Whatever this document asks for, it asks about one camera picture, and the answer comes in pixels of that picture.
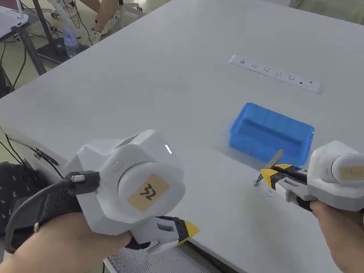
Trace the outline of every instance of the orange label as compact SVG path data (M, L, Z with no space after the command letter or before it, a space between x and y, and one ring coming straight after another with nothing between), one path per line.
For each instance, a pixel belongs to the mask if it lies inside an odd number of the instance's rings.
M159 176L151 175L129 198L128 203L140 212L145 212L168 190L167 184Z
M364 166L341 167L340 179L342 180L364 179Z

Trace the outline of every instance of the table leg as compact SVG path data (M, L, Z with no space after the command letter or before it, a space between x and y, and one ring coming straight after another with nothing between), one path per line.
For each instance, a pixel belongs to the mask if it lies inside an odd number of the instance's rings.
M33 45L33 42L31 41L29 34L27 30L21 28L21 27L14 27L14 31L17 32L19 38L21 39L22 43L24 44L30 59L33 62L33 65L35 66L36 71L39 75L42 75L47 72L46 68L44 67L41 59L38 56L38 53Z

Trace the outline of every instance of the blue plastic box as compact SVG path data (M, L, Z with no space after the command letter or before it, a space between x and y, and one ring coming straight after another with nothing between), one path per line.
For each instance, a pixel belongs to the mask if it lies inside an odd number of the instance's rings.
M279 163L305 164L315 129L303 122L247 103L230 129L230 147L268 162L284 150Z

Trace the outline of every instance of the screw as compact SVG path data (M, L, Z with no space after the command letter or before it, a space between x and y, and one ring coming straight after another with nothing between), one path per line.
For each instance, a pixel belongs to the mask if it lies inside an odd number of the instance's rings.
M39 222L34 224L34 233L37 233L39 231Z
M74 183L85 181L85 179L86 178L85 178L84 175L73 175L73 176L71 176L71 181L74 182Z

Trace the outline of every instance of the white table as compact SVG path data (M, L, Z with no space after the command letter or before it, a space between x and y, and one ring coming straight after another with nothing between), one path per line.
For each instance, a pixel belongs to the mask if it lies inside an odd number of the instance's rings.
M364 29L225 2L171 1L0 100L0 125L61 162L91 139L157 129L186 169L187 194L172 213L200 227L195 244L238 271L339 272L314 217L254 188L251 166L264 164L230 149L228 135L255 102L314 126L312 148L339 139L364 151ZM324 91L231 65L235 54L317 79Z

